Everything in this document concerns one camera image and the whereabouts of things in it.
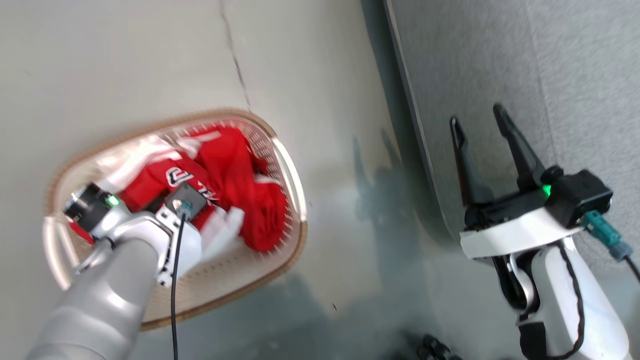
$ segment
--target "laundry basket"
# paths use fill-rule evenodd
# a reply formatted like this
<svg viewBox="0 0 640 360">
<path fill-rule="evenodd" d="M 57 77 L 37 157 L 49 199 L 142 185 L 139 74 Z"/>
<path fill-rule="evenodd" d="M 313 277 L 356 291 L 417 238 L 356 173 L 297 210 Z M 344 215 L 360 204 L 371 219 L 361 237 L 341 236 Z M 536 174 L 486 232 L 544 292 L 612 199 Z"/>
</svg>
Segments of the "laundry basket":
<svg viewBox="0 0 640 360">
<path fill-rule="evenodd" d="M 275 132 L 258 116 L 242 110 L 222 109 L 167 120 L 117 138 L 71 161 L 56 176 L 49 190 L 44 218 L 44 250 L 54 278 L 63 290 L 73 279 L 74 268 L 92 251 L 92 246 L 75 234 L 62 209 L 70 194 L 103 174 L 97 162 L 107 157 L 126 156 L 127 147 L 150 135 L 168 140 L 189 131 L 211 126 L 240 129 L 254 153 L 268 162 L 268 176 L 277 179 L 287 197 L 286 222 L 280 243 L 267 254 L 246 246 L 198 265 L 176 285 L 176 321 L 210 311 L 267 284 L 295 264 L 305 246 L 307 219 L 305 196 L 296 168 Z M 170 289 L 157 285 L 151 295 L 142 330 L 171 324 Z"/>
</svg>

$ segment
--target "gray sofa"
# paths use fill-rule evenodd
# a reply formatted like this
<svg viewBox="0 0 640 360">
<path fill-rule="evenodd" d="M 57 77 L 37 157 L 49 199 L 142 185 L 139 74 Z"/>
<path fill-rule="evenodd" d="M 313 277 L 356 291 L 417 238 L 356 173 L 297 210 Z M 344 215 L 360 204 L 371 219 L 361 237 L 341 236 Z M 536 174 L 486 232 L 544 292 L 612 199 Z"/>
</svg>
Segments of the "gray sofa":
<svg viewBox="0 0 640 360">
<path fill-rule="evenodd" d="M 640 263 L 640 1 L 388 0 L 427 171 L 455 238 L 463 207 L 448 120 L 460 119 L 494 193 L 516 172 L 492 114 L 499 101 L 546 166 L 589 168 L 614 190 L 608 218 Z M 577 246 L 597 277 L 627 269 Z"/>
</svg>

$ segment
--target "concrete floor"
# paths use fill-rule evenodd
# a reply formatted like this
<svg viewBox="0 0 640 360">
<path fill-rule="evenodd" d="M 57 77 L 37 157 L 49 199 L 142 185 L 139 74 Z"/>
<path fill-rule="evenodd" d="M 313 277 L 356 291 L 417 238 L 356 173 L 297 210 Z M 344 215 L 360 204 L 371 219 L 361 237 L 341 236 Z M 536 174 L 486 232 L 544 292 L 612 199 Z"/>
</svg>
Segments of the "concrete floor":
<svg viewBox="0 0 640 360">
<path fill-rule="evenodd" d="M 180 323 L 183 358 L 413 359 L 423 332 L 467 359 L 522 358 L 492 268 L 433 208 L 381 1 L 6 0 L 0 14 L 3 357 L 24 357 L 61 294 L 40 241 L 56 169 L 144 124 L 235 106 L 296 162 L 308 244 L 273 284 Z M 171 346 L 169 328 L 146 332 L 132 358 Z"/>
</svg>

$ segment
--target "black cable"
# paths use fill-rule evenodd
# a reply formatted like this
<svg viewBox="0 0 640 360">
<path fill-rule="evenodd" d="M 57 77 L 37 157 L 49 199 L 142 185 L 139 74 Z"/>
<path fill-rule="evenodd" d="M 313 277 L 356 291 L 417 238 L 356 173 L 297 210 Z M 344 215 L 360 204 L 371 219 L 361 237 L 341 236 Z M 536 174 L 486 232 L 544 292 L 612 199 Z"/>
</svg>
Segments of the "black cable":
<svg viewBox="0 0 640 360">
<path fill-rule="evenodd" d="M 175 283 L 178 274 L 178 257 L 180 256 L 180 243 L 182 243 L 182 228 L 187 219 L 187 214 L 182 214 L 180 229 L 178 230 L 178 240 L 175 242 L 175 257 L 173 260 L 173 273 L 171 274 L 171 333 L 173 336 L 173 360 L 178 360 L 178 332 L 175 328 Z"/>
<path fill-rule="evenodd" d="M 550 360 L 565 360 L 569 357 L 575 355 L 580 348 L 582 347 L 582 343 L 584 342 L 584 302 L 582 301 L 582 293 L 580 292 L 580 284 L 578 284 L 578 277 L 575 275 L 575 270 L 573 269 L 573 265 L 571 261 L 569 261 L 569 255 L 567 255 L 566 250 L 564 249 L 564 243 L 559 242 L 558 248 L 560 249 L 560 255 L 562 255 L 562 259 L 566 263 L 566 269 L 569 272 L 569 276 L 573 281 L 573 290 L 575 291 L 575 296 L 577 297 L 577 305 L 578 305 L 578 339 L 573 344 L 573 348 L 564 355 L 560 356 L 549 356 Z"/>
<path fill-rule="evenodd" d="M 634 275 L 636 276 L 636 279 L 638 279 L 638 281 L 640 281 L 640 271 L 638 270 L 638 267 L 636 266 L 634 261 L 631 260 L 631 257 L 630 256 L 625 256 L 623 259 L 627 262 L 627 264 L 631 268 L 631 271 L 634 272 Z"/>
</svg>

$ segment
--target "clothing pile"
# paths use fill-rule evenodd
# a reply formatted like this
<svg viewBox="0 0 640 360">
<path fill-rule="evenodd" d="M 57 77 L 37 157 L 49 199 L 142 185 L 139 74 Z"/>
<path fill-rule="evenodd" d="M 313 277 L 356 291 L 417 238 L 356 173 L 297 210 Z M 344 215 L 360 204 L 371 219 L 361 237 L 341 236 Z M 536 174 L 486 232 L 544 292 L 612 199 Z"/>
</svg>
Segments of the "clothing pile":
<svg viewBox="0 0 640 360">
<path fill-rule="evenodd" d="M 119 196 L 132 212 L 155 212 L 154 206 L 186 181 L 207 199 L 207 207 L 191 221 L 200 231 L 205 258 L 238 235 L 259 252 L 280 241 L 287 200 L 280 183 L 266 175 L 266 161 L 256 157 L 240 130 L 210 127 L 174 145 L 151 135 L 126 151 L 98 161 L 99 168 L 109 170 L 97 184 Z"/>
</svg>

